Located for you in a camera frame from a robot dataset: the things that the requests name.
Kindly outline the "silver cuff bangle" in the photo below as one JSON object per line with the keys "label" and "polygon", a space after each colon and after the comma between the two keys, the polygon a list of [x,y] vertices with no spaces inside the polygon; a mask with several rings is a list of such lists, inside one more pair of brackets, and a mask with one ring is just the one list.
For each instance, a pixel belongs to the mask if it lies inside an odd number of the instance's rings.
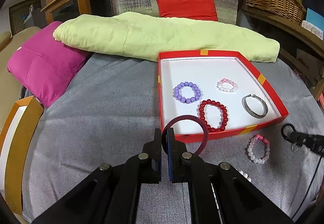
{"label": "silver cuff bangle", "polygon": [[[251,110],[251,108],[247,104],[247,98],[254,98],[254,99],[258,100],[262,104],[263,113],[262,114],[257,114],[256,112],[254,112],[253,110]],[[245,97],[243,97],[242,104],[243,104],[243,107],[244,107],[245,111],[250,116],[252,116],[253,118],[256,118],[256,119],[262,119],[262,118],[264,118],[268,114],[268,111],[269,111],[266,102],[263,99],[261,99],[260,97],[258,97],[257,95],[255,95],[255,94],[249,94],[249,95],[246,95]]]}

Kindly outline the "red shallow jewelry box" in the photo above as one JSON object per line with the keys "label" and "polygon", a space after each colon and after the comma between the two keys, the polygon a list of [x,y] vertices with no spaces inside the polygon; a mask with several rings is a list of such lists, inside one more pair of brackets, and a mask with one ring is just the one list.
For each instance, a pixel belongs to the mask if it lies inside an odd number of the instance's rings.
{"label": "red shallow jewelry box", "polygon": [[[198,101],[182,103],[174,96],[180,83],[192,82],[201,92]],[[250,116],[242,99],[255,94],[268,106],[262,119]],[[199,115],[202,101],[211,99],[226,106],[228,122],[223,132],[209,134],[209,139],[241,135],[281,123],[289,114],[285,105],[266,78],[239,52],[217,50],[184,50],[163,52],[158,56],[158,95],[160,126],[164,128],[181,115]],[[247,104],[257,114],[263,113],[262,104],[247,98]]]}

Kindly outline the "wooden shelf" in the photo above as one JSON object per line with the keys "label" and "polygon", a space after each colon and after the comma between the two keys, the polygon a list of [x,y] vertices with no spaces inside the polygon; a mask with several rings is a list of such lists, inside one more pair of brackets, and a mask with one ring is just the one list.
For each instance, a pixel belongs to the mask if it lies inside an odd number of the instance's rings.
{"label": "wooden shelf", "polygon": [[[270,24],[271,26],[283,31],[283,34],[286,37],[298,39],[299,43],[296,46],[298,49],[303,50],[311,56],[323,61],[323,41],[310,31],[302,28],[296,23],[289,21],[288,19],[247,5],[241,6],[241,11],[253,19]],[[314,87],[323,85],[322,71],[318,71],[316,74],[312,73],[291,53],[290,50],[287,51],[283,47],[280,49],[279,54],[281,57],[289,61],[290,65],[294,66],[301,73],[303,73]]]}

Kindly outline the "blue cardboard box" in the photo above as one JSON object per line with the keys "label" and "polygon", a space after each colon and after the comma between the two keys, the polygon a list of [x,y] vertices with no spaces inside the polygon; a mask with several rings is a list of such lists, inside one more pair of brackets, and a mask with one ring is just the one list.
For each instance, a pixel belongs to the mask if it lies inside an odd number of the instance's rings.
{"label": "blue cardboard box", "polygon": [[324,31],[324,17],[310,8],[306,11],[306,21]]}

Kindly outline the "wicker basket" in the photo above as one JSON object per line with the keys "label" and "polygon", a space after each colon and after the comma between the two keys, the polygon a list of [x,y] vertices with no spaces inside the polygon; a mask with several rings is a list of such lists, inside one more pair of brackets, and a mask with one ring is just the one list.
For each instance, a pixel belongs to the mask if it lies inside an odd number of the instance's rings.
{"label": "wicker basket", "polygon": [[301,0],[245,0],[245,4],[297,24],[301,24],[306,16]]}

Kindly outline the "light green folded blanket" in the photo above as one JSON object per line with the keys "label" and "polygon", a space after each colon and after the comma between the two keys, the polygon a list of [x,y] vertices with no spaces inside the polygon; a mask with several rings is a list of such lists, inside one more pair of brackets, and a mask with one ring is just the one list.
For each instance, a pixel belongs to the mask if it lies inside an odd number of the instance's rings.
{"label": "light green folded blanket", "polygon": [[276,40],[237,25],[135,12],[113,17],[83,14],[60,24],[53,38],[80,50],[149,61],[157,61],[161,52],[206,49],[274,63],[280,48]]}

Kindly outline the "orange box lid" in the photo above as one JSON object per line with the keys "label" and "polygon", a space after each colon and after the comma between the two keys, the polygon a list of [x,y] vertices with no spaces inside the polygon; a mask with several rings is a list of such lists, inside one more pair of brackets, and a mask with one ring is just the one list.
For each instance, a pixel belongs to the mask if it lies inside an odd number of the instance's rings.
{"label": "orange box lid", "polygon": [[16,101],[1,130],[1,195],[22,215],[22,177],[26,156],[44,108],[34,96]]}

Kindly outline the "magenta pillow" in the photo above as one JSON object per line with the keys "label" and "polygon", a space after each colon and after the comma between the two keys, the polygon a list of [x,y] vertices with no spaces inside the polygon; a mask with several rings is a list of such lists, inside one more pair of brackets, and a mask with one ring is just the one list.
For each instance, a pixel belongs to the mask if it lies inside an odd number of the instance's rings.
{"label": "magenta pillow", "polygon": [[45,108],[66,91],[69,83],[89,58],[89,52],[71,48],[53,37],[61,25],[55,21],[24,42],[7,63],[7,70]]}

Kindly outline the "small red pillow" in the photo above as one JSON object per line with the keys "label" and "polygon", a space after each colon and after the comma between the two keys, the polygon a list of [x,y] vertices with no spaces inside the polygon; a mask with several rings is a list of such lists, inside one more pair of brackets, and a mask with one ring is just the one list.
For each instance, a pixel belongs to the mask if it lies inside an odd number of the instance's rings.
{"label": "small red pillow", "polygon": [[157,0],[162,18],[218,21],[214,0]]}

